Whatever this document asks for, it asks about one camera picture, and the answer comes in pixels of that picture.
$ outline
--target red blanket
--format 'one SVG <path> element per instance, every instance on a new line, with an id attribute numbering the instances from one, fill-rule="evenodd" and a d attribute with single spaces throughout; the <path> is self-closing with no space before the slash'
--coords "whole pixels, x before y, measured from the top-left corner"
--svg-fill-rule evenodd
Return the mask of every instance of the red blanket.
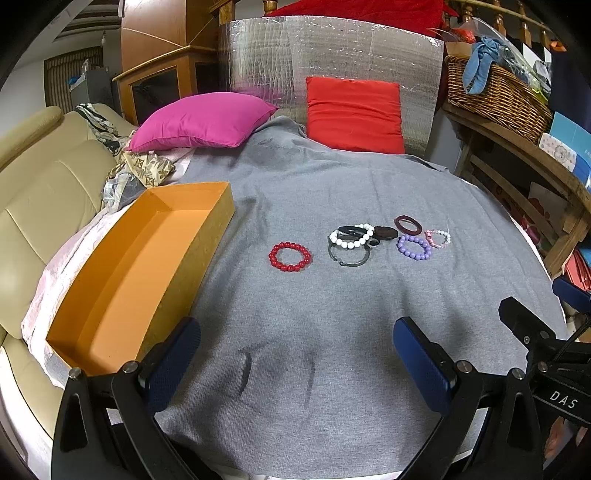
<path id="1" fill-rule="evenodd" d="M 434 37 L 429 28 L 441 26 L 443 0 L 300 0 L 270 13 L 270 17 L 319 15 L 350 18 Z M 457 16 L 447 7 L 446 12 Z"/>

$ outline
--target pink beaded bracelet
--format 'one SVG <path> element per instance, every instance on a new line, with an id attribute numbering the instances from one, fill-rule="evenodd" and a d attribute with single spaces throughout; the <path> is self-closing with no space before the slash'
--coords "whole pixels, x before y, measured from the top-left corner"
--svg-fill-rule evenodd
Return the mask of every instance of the pink beaded bracelet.
<path id="1" fill-rule="evenodd" d="M 441 245 L 437 245 L 433 240 L 434 234 L 443 235 L 445 237 L 445 241 Z M 446 232 L 444 230 L 427 230 L 425 232 L 425 238 L 427 239 L 429 245 L 431 245 L 433 248 L 443 248 L 452 242 L 452 236 L 449 234 L 449 232 Z"/>

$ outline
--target black bracelet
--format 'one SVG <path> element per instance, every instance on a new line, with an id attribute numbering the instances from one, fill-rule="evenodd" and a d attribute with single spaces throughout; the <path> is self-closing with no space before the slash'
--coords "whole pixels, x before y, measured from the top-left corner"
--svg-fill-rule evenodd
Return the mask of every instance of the black bracelet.
<path id="1" fill-rule="evenodd" d="M 355 237 L 353 235 L 339 235 L 339 238 L 341 240 L 357 240 L 358 237 Z M 329 237 L 329 255 L 330 257 L 335 261 L 338 262 L 339 265 L 341 267 L 360 267 L 361 265 L 363 265 L 364 263 L 367 262 L 367 260 L 369 260 L 369 254 L 371 253 L 371 249 L 369 247 L 368 244 L 365 244 L 363 247 L 365 248 L 365 256 L 358 262 L 355 263 L 345 263 L 342 260 L 340 260 L 332 251 L 332 249 L 336 247 L 336 245 L 330 240 Z"/>

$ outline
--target cardboard box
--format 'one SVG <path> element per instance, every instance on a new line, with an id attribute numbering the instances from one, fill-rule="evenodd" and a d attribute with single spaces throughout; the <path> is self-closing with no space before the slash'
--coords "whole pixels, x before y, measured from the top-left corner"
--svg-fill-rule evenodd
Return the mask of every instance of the cardboard box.
<path id="1" fill-rule="evenodd" d="M 189 313 L 233 214 L 227 182 L 144 192 L 78 273 L 49 345 L 89 375 L 141 360 Z"/>
<path id="2" fill-rule="evenodd" d="M 591 134 L 583 127 L 556 112 L 550 135 L 572 148 L 585 162 L 591 163 Z"/>
<path id="3" fill-rule="evenodd" d="M 462 41 L 447 41 L 445 48 L 448 55 L 460 55 L 470 57 L 472 55 L 472 44 Z"/>

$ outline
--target blue cloth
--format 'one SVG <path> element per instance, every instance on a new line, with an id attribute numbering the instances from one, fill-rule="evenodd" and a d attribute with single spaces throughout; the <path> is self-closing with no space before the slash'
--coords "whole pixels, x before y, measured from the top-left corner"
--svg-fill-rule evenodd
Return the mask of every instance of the blue cloth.
<path id="1" fill-rule="evenodd" d="M 482 37 L 480 42 L 472 45 L 472 56 L 468 60 L 462 76 L 466 93 L 471 95 L 482 93 L 492 62 L 499 63 L 501 59 L 500 46 L 498 40 L 488 37 Z"/>

